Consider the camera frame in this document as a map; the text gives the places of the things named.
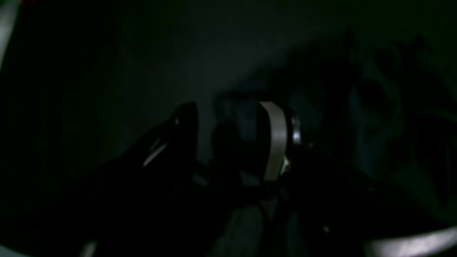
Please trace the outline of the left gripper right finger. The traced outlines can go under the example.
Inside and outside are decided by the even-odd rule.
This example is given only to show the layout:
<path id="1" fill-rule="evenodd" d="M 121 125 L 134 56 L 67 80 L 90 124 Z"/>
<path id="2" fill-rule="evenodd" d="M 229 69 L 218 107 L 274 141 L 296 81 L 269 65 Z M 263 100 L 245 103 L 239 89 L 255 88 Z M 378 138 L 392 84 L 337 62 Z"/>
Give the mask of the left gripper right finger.
<path id="1" fill-rule="evenodd" d="M 257 109 L 257 164 L 264 183 L 275 183 L 290 171 L 292 156 L 301 144 L 301 124 L 296 113 L 273 101 L 260 101 Z"/>

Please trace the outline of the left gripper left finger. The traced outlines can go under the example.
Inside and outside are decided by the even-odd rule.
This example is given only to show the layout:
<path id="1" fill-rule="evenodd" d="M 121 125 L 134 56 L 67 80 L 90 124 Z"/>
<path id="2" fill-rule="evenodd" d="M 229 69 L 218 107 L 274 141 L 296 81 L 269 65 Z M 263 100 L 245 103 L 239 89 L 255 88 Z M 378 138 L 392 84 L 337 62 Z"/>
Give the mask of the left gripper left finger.
<path id="1" fill-rule="evenodd" d="M 188 101 L 101 165 L 91 211 L 100 215 L 161 212 L 191 178 L 198 135 L 199 110 Z"/>

